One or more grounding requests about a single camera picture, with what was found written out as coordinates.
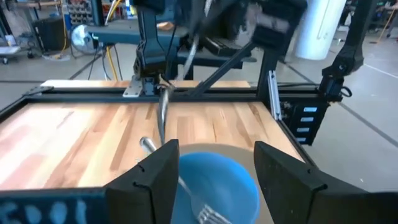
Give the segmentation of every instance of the floor marking line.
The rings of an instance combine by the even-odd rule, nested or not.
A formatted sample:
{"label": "floor marking line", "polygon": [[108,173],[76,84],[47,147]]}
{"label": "floor marking line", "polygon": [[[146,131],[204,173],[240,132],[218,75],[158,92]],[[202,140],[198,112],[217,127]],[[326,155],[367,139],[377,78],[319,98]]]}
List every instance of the floor marking line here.
{"label": "floor marking line", "polygon": [[368,64],[366,64],[366,63],[364,63],[363,65],[365,65],[365,66],[367,66],[367,67],[369,67],[369,68],[371,68],[371,69],[373,69],[373,70],[376,70],[376,71],[378,71],[378,72],[380,72],[380,73],[383,73],[383,74],[385,74],[385,75],[388,75],[388,76],[390,76],[390,77],[392,77],[392,78],[398,78],[398,76],[395,76],[395,75],[393,75],[393,74],[391,74],[391,73],[385,72],[385,71],[383,71],[383,70],[381,70],[381,69],[378,69],[378,68],[376,68],[376,67],[373,67],[373,66],[371,66],[371,65],[368,65]]}

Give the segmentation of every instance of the white tank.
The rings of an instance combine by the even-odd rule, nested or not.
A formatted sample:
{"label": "white tank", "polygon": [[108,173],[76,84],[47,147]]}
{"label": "white tank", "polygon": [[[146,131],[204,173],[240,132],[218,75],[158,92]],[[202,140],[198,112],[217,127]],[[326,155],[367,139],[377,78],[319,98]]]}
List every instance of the white tank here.
{"label": "white tank", "polygon": [[326,58],[345,3],[346,0],[309,0],[297,42],[297,57]]}

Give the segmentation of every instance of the metal fork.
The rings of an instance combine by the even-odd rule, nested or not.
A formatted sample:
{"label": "metal fork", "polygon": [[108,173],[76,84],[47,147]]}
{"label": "metal fork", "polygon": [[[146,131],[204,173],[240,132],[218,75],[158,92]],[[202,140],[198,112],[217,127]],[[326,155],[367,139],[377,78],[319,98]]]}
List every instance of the metal fork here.
{"label": "metal fork", "polygon": [[[148,154],[156,150],[154,142],[148,137],[142,137],[140,145]],[[184,188],[191,199],[192,213],[200,224],[231,224],[225,217],[214,211],[200,197],[197,197],[188,188],[185,181],[179,176],[178,183]]]}

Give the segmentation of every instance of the bracket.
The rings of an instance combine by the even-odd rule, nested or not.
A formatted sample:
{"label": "bracket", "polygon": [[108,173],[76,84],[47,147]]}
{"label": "bracket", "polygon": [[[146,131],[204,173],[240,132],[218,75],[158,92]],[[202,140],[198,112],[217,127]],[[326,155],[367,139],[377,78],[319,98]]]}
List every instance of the bracket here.
{"label": "bracket", "polygon": [[135,98],[138,97],[142,93],[142,82],[137,75],[133,75],[131,77],[131,81],[129,87],[123,93],[123,97]]}
{"label": "bracket", "polygon": [[269,74],[268,74],[268,90],[269,90],[269,98],[270,98],[270,101],[271,101],[272,117],[274,117],[274,119],[276,121],[282,121],[282,113],[280,111],[278,82],[276,80],[276,72],[275,72],[275,70],[269,71]]}

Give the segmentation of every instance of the butcher block tabletop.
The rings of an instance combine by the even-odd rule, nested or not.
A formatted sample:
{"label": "butcher block tabletop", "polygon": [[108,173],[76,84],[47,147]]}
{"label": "butcher block tabletop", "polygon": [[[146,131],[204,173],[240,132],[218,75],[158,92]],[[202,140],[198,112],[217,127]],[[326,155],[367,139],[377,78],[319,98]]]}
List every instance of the butcher block tabletop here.
{"label": "butcher block tabletop", "polygon": [[[50,80],[44,86],[110,87],[129,82]],[[175,82],[195,86],[196,81]],[[217,82],[214,87],[249,87]],[[143,136],[160,143],[157,103],[32,103],[0,124],[0,190],[94,187],[146,157]],[[302,160],[262,103],[171,103],[166,139],[252,151],[264,141]]]}

